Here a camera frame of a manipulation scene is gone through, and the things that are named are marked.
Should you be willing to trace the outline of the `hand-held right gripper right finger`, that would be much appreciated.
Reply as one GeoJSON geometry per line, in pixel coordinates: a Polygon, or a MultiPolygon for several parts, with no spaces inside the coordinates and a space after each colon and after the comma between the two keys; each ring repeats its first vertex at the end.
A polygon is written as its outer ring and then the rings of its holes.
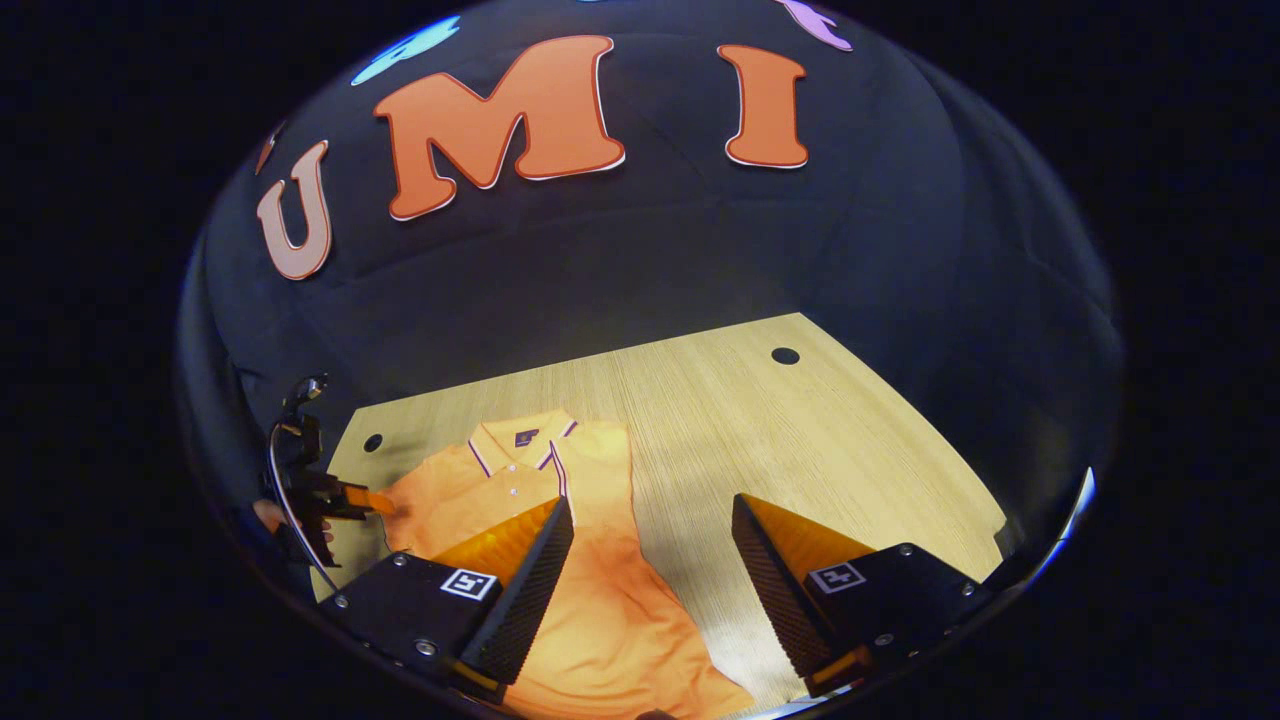
{"type": "Polygon", "coordinates": [[[914,543],[873,550],[740,493],[731,532],[795,674],[813,696],[901,673],[991,602],[980,582],[914,543]]]}

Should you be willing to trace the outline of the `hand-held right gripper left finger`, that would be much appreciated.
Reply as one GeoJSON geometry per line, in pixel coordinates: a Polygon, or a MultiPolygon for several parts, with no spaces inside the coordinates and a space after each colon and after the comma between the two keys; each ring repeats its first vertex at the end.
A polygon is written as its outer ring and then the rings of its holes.
{"type": "Polygon", "coordinates": [[[502,701],[573,543],[556,497],[439,553],[397,552],[319,602],[352,639],[442,691],[502,701]]]}

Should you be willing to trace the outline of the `orange T-shirt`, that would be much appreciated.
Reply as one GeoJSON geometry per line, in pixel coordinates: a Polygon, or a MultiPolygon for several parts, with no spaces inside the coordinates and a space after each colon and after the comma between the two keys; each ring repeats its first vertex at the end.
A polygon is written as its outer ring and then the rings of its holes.
{"type": "Polygon", "coordinates": [[[645,559],[628,432],[557,409],[484,421],[387,488],[393,550],[435,559],[564,497],[573,542],[503,707],[526,720],[719,720],[753,697],[712,661],[676,593],[645,559]]]}

